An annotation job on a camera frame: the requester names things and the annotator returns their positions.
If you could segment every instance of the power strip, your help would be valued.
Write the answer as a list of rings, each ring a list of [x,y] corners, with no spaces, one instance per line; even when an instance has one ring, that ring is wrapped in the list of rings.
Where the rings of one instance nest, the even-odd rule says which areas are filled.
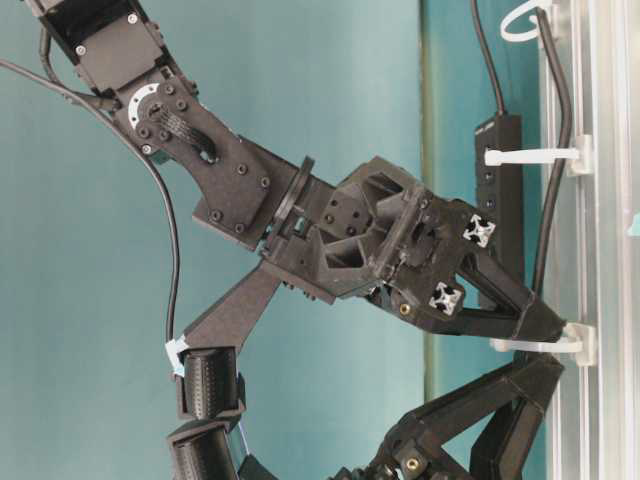
[[[475,131],[476,200],[478,208],[496,222],[492,254],[514,278],[524,281],[524,197],[521,165],[487,167],[487,149],[522,149],[522,122],[518,115],[497,115]],[[481,297],[480,305],[492,302]]]

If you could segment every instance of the zip tie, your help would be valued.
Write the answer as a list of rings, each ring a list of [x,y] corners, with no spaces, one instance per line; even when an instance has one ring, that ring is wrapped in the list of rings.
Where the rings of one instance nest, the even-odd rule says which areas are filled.
[[[540,30],[538,29],[538,19],[535,15],[529,17],[529,21],[536,26],[533,30],[523,33],[511,33],[508,32],[507,29],[514,21],[525,15],[530,10],[537,7],[544,8],[546,10],[550,8],[551,5],[553,5],[553,0],[529,0],[528,2],[523,3],[504,17],[504,20],[502,20],[502,23],[500,24],[500,35],[507,42],[514,43],[528,42],[529,40],[537,38],[540,34]]]
[[[579,367],[592,367],[597,363],[596,327],[582,323],[567,323],[563,336],[556,343],[523,342],[499,338],[492,338],[489,343],[498,352],[570,353]]]
[[[541,163],[556,163],[556,160],[560,158],[578,160],[580,158],[580,150],[577,148],[548,148],[516,150],[513,152],[487,150],[484,154],[484,163],[487,167],[499,167],[504,163],[537,165]]]
[[[505,163],[516,165],[553,164],[561,158],[568,160],[567,176],[577,177],[592,174],[594,169],[593,137],[580,135],[576,138],[576,148],[546,148],[513,152],[487,150],[484,154],[484,163],[488,167],[499,167]]]
[[[240,432],[240,438],[242,438],[242,446],[244,447],[245,456],[251,455],[251,450],[249,450],[249,442],[247,442],[247,436],[244,433],[244,427],[242,426],[242,421],[238,421],[238,431]]]
[[[184,335],[182,335],[178,340],[171,340],[170,342],[165,343],[164,348],[167,351],[167,356],[169,357],[169,361],[173,367],[173,374],[184,378],[184,365],[180,361],[180,354],[189,349],[189,345],[187,345]]]

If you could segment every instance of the teal background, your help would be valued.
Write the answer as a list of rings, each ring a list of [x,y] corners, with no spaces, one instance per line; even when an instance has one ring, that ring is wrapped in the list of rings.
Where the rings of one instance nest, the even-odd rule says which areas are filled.
[[[540,96],[536,42],[508,44],[500,38],[501,20],[521,0],[479,1],[480,15],[501,80],[507,110],[522,115],[524,148],[540,146]],[[477,45],[469,1],[423,2],[425,85],[425,177],[445,197],[475,204],[474,137],[480,123],[495,114],[495,97]],[[513,31],[530,29],[528,20]],[[535,255],[540,211],[540,171],[525,167],[525,250],[527,281]],[[431,336],[428,397],[438,397],[511,360],[486,339]],[[448,451],[468,465],[469,449],[484,422],[449,442]],[[544,479],[544,433],[538,435],[524,478]]]
[[[336,182],[380,154],[420,174],[415,1],[143,2],[201,100],[234,130]],[[38,26],[5,2],[0,56],[39,70]],[[65,81],[82,88],[64,58]],[[176,420],[163,351],[170,273],[153,183],[85,112],[0,72],[2,478],[170,478]],[[162,167],[183,252],[178,327],[257,263],[194,224]],[[423,337],[363,302],[280,291],[241,358],[254,453],[283,479],[368,462],[423,401]]]

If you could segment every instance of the metal hub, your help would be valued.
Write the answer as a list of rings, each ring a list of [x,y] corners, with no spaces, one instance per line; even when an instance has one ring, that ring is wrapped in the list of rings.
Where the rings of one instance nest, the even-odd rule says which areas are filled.
[[[144,100],[147,96],[156,93],[158,91],[159,85],[160,85],[159,83],[150,83],[148,85],[145,85],[144,87],[140,88],[136,93],[134,93],[133,97],[131,97],[131,100],[129,100],[129,110],[128,110],[129,123],[131,124],[131,127],[134,130],[138,126],[138,123],[140,123],[139,107],[140,107],[140,104],[142,103],[142,100]]]

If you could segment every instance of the wire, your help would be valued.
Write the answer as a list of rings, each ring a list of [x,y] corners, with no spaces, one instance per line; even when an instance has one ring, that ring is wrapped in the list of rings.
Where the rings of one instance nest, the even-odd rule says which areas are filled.
[[[538,26],[540,29],[540,37],[544,45],[544,50],[549,60],[549,68],[553,75],[553,80],[558,90],[560,99],[560,136],[558,140],[558,148],[568,148],[571,140],[571,131],[573,129],[573,113],[571,107],[571,93],[564,76],[562,64],[558,58],[558,52],[553,40],[551,26],[547,13],[542,8],[536,8],[536,16],[538,18]],[[540,295],[542,293],[542,285],[544,283],[544,273],[547,263],[547,254],[549,250],[549,239],[551,237],[551,226],[553,224],[553,215],[558,200],[558,192],[562,182],[562,175],[566,159],[557,160],[551,170],[549,185],[547,187],[547,195],[542,210],[542,221],[540,223],[540,234],[538,237],[538,247],[536,250],[536,260],[533,272],[532,289]]]
[[[502,116],[507,113],[504,106],[504,96],[502,95],[502,88],[500,87],[500,80],[498,79],[498,73],[496,72],[496,66],[493,63],[491,57],[491,51],[487,44],[487,37],[484,34],[482,28],[482,22],[480,20],[480,12],[478,11],[478,0],[471,0],[471,13],[473,15],[473,25],[476,29],[476,35],[478,36],[478,43],[480,43],[480,49],[482,50],[482,56],[487,64],[487,70],[489,72],[489,79],[491,80],[491,86],[493,87],[493,93],[496,96],[496,107],[498,109],[497,115]]]
[[[56,85],[64,86],[63,83],[60,81],[60,78],[58,77],[58,75],[56,75],[56,72],[53,69],[53,66],[51,65],[51,58],[50,58],[51,57],[51,33],[49,33],[49,31],[44,27],[42,27],[42,29],[40,30],[40,50],[38,53],[40,55],[40,63],[42,64],[42,68],[47,74],[47,77],[49,77],[49,80],[52,83],[55,83]],[[91,106],[101,110],[108,110],[109,112],[115,112],[121,106],[120,102],[118,102],[118,100],[115,100],[115,99],[96,97],[94,95],[86,95],[84,93],[79,93],[79,92],[74,92],[74,93],[79,97],[83,98],[84,100],[86,100],[88,103],[90,103]],[[78,105],[78,103],[68,95],[63,95],[63,96],[65,99],[70,100],[72,104]]]
[[[164,203],[165,213],[167,215],[167,220],[169,222],[171,254],[173,257],[173,270],[171,273],[171,287],[170,287],[170,293],[169,293],[169,305],[167,308],[167,320],[165,324],[165,333],[166,333],[167,342],[173,340],[173,326],[174,326],[174,319],[175,319],[176,299],[178,297],[178,284],[180,280],[180,244],[178,241],[178,228],[176,226],[176,216],[173,209],[173,203],[171,201],[171,195],[169,194],[167,185],[164,183],[164,180],[160,176],[160,173],[158,172],[156,167],[153,165],[151,160],[149,160],[147,157],[142,155],[142,153],[140,153],[140,151],[138,150],[138,147],[129,138],[127,138],[126,135],[124,135],[122,132],[120,132],[116,128],[116,126],[111,122],[111,120],[109,119],[109,117],[107,117],[107,115],[105,115],[103,112],[98,110],[95,106],[93,106],[81,95],[69,90],[68,88],[62,85],[51,82],[31,72],[30,70],[22,68],[6,60],[0,59],[0,67],[9,69],[17,73],[18,75],[21,75],[43,87],[48,88],[49,90],[52,90],[54,92],[59,93],[60,95],[68,97],[74,102],[77,102],[78,105],[84,107],[87,111],[93,114],[93,116],[96,117],[100,123],[102,123],[109,130],[111,130],[111,132],[122,143],[124,143],[129,148],[129,150],[133,152],[136,158],[140,160],[140,162],[142,162],[142,164],[145,166],[145,168],[149,171],[149,173],[153,177],[153,180],[162,195],[162,201]]]

